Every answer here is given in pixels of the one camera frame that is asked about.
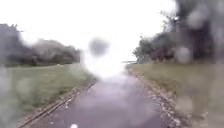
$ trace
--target overcast sky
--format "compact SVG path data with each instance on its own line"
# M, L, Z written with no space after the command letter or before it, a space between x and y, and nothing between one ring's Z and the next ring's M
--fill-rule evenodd
M170 0L0 1L0 22L18 24L29 44L44 38L85 49L93 37L101 37L124 60L133 59L141 35L161 31L159 12L175 7Z

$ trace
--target road edge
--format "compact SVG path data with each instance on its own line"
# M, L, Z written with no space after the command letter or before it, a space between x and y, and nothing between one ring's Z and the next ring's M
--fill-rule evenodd
M171 119L169 128L186 128L190 127L189 118L185 115L178 113L175 110L175 96L166 92L164 89L159 88L155 81L149 81L144 78L144 76L139 75L138 72L128 69L128 73L136 77L140 82L143 83L144 88L152 91L157 98L160 99L160 106L165 114Z
M83 88L79 91L77 91L74 87L71 91L61 95L60 98L58 100L56 100L55 102L53 102L52 104L50 104L50 105L48 105L44 108L38 108L33 113L31 113L31 114L27 115L26 117L23 117L22 119L20 119L18 121L17 128L24 128L27 125L29 125L31 123L34 123L34 122L48 116L49 114L51 114L52 112L57 110L57 108L59 108L60 106L62 106L66 102L69 102L69 101L73 100L74 98L76 98L81 93L89 90L95 83L96 83L96 80L94 80L93 82L88 84L87 87L85 87L85 88Z

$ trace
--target asphalt road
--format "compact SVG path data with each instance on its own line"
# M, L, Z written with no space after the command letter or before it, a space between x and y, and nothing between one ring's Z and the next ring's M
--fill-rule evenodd
M167 128L153 94L132 76L102 80L31 128Z

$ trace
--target road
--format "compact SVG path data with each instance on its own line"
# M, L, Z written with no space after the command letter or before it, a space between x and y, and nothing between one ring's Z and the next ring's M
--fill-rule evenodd
M102 80L62 105L31 128L167 128L153 93L137 78L118 75Z

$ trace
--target grass verge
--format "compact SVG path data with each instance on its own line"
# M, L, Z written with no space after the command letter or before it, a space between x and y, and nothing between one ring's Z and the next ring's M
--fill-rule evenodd
M129 68L174 95L209 86L212 78L211 64L133 64Z
M87 87L95 78L80 64L7 69L20 113L24 116L38 107L53 103L62 94Z

